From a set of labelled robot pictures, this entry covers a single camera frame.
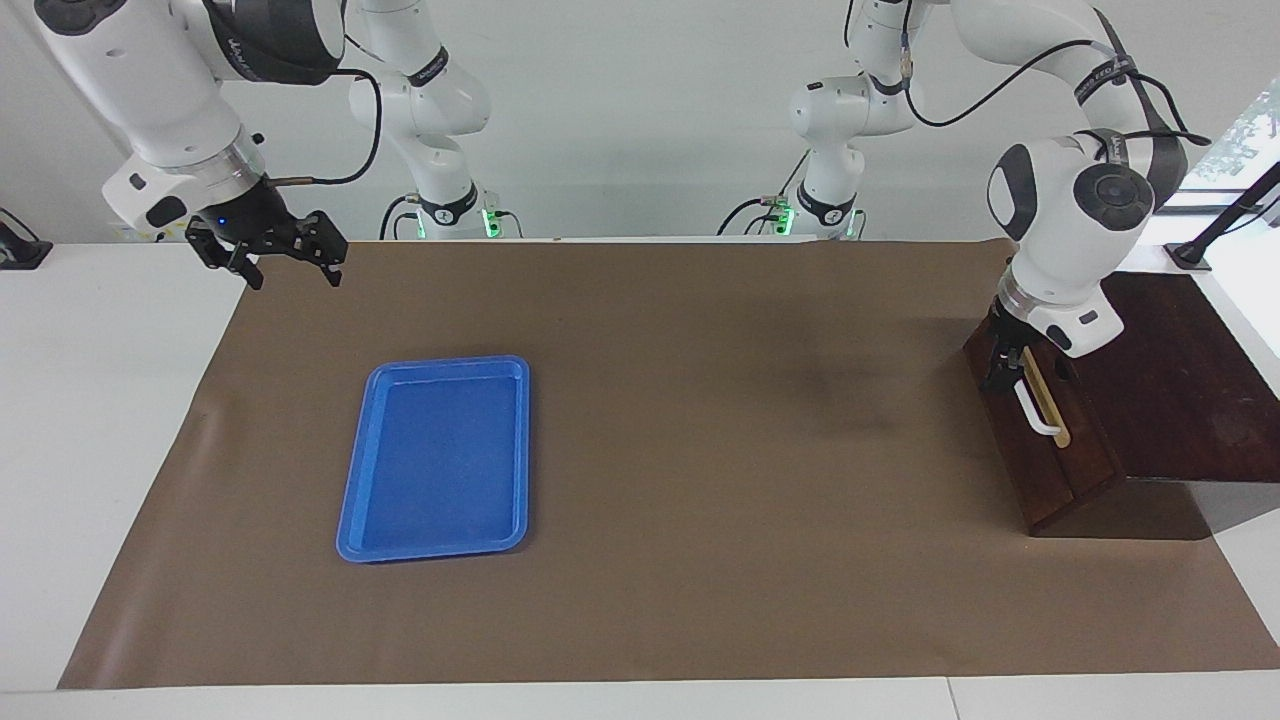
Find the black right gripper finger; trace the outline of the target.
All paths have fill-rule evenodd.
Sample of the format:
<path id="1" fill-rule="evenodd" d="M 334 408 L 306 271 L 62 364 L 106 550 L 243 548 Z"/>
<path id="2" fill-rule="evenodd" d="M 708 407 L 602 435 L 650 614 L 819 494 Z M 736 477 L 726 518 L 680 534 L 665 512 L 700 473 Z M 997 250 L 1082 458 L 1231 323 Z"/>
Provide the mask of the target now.
<path id="1" fill-rule="evenodd" d="M 206 268 L 225 269 L 230 274 L 238 275 L 253 291 L 262 288 L 262 273 L 242 243 L 228 249 L 207 227 L 188 227 L 186 241 Z"/>
<path id="2" fill-rule="evenodd" d="M 340 286 L 348 247 L 326 213 L 316 210 L 294 220 L 289 256 L 319 268 L 330 287 Z"/>

